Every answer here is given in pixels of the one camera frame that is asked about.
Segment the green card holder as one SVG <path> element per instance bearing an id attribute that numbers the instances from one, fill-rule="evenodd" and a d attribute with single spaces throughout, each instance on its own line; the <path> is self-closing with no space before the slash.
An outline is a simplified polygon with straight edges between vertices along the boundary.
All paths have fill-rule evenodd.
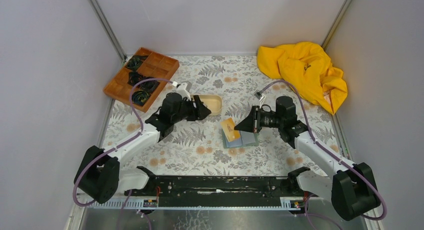
<path id="1" fill-rule="evenodd" d="M 241 147 L 249 147 L 249 146 L 259 146 L 258 134 L 251 132 L 240 132 L 240 138 L 229 142 L 224 131 L 221 131 L 222 139 L 223 139 L 223 147 L 225 149 L 229 148 L 241 148 Z"/>

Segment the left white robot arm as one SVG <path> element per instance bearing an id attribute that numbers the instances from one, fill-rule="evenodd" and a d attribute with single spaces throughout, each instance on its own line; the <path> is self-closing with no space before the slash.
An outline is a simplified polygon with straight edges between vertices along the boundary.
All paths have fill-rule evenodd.
<path id="1" fill-rule="evenodd" d="M 155 190 L 155 182 L 147 173 L 139 169 L 121 170 L 121 166 L 138 152 L 159 143 L 181 121 L 201 121 L 212 114 L 208 103 L 200 95 L 190 95 L 187 85 L 174 84 L 176 92 L 166 95 L 162 105 L 140 129 L 133 132 L 105 150 L 90 147 L 83 157 L 74 179 L 72 196 L 79 206 L 87 206 L 77 198 L 77 190 L 82 190 L 94 202 L 105 203 L 117 192 L 137 189 L 142 195 L 150 195 Z"/>

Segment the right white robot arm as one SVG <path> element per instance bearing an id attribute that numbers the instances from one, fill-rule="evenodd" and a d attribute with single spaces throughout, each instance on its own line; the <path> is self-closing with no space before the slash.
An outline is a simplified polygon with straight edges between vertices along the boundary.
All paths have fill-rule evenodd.
<path id="1" fill-rule="evenodd" d="M 356 164 L 324 146 L 311 129 L 298 120 L 291 97 L 278 97 L 274 111 L 252 106 L 235 130 L 259 133 L 264 127 L 277 129 L 285 143 L 305 154 L 326 173 L 323 177 L 305 167 L 292 171 L 286 183 L 291 195 L 299 196 L 304 191 L 313 193 L 331 202 L 344 220 L 352 220 L 381 205 L 370 166 L 364 162 Z"/>

